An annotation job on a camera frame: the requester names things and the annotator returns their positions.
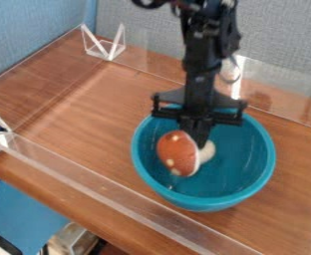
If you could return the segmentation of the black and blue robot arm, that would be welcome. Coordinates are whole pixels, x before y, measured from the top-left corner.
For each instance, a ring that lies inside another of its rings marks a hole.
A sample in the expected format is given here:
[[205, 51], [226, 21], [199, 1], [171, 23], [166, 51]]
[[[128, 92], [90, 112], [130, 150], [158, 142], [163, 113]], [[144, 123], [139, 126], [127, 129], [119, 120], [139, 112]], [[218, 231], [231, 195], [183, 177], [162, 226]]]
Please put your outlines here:
[[168, 5], [181, 20], [185, 43], [185, 86], [154, 95], [152, 116], [174, 119], [199, 147], [217, 125], [242, 124], [247, 101], [221, 93], [214, 86], [222, 61], [239, 49], [238, 0], [132, 0], [144, 9]]

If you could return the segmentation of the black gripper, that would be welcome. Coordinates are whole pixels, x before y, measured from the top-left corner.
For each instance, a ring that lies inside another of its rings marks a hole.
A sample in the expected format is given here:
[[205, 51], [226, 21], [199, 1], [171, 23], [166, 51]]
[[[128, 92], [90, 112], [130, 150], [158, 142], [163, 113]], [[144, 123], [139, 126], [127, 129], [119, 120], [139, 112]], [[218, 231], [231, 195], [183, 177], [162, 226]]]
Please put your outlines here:
[[209, 99], [189, 96], [186, 89], [179, 88], [155, 93], [152, 100], [152, 116], [179, 121], [179, 128], [198, 139], [199, 148], [206, 145], [213, 125], [239, 126], [247, 108], [246, 100], [235, 100], [217, 89], [211, 90]]

